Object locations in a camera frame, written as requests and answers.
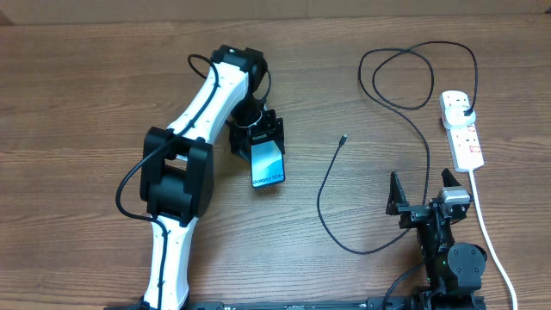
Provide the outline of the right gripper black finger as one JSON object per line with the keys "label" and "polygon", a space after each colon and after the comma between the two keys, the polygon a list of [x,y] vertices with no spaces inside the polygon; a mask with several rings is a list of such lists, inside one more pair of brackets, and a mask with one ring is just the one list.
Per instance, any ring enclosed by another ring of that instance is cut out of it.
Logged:
{"label": "right gripper black finger", "polygon": [[396,171],[393,171],[390,175],[389,195],[387,199],[386,214],[387,215],[399,215],[401,209],[408,206],[408,200],[403,187],[399,181],[399,177]]}
{"label": "right gripper black finger", "polygon": [[459,187],[461,186],[461,184],[456,180],[456,178],[454,177],[454,175],[452,174],[452,172],[448,169],[448,168],[445,168],[442,173],[442,179],[443,179],[443,186],[448,188],[448,187]]}

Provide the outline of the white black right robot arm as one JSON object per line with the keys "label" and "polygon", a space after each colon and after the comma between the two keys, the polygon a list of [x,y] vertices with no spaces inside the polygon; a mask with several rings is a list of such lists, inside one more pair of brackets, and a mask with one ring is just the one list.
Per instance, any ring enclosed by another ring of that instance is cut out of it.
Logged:
{"label": "white black right robot arm", "polygon": [[486,304],[475,292],[481,289],[486,268],[486,251],[474,244],[457,243],[451,226],[467,217],[473,197],[452,173],[442,172],[443,187],[437,197],[423,205],[406,199],[398,174],[390,176],[386,214],[399,216],[399,227],[417,231],[423,261],[413,270],[425,268],[428,285],[396,301],[390,294],[382,306],[395,309],[484,309]]}

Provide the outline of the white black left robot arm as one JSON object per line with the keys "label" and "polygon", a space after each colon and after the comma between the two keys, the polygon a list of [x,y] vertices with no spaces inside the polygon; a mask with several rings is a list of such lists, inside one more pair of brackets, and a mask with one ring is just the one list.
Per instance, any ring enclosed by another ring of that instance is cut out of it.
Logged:
{"label": "white black left robot arm", "polygon": [[263,53],[223,45],[207,58],[204,83],[166,129],[145,135],[139,195],[153,233],[152,266],[139,309],[183,309],[191,239],[214,192],[214,142],[229,127],[231,152],[251,166],[251,186],[284,182],[283,120],[257,99],[269,75]]}

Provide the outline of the Samsung Galaxy smartphone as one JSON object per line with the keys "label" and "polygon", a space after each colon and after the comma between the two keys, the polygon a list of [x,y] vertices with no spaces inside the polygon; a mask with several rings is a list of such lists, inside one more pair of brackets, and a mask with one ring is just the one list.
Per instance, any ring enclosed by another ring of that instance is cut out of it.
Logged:
{"label": "Samsung Galaxy smartphone", "polygon": [[273,141],[251,147],[251,185],[254,189],[285,181],[283,154]]}

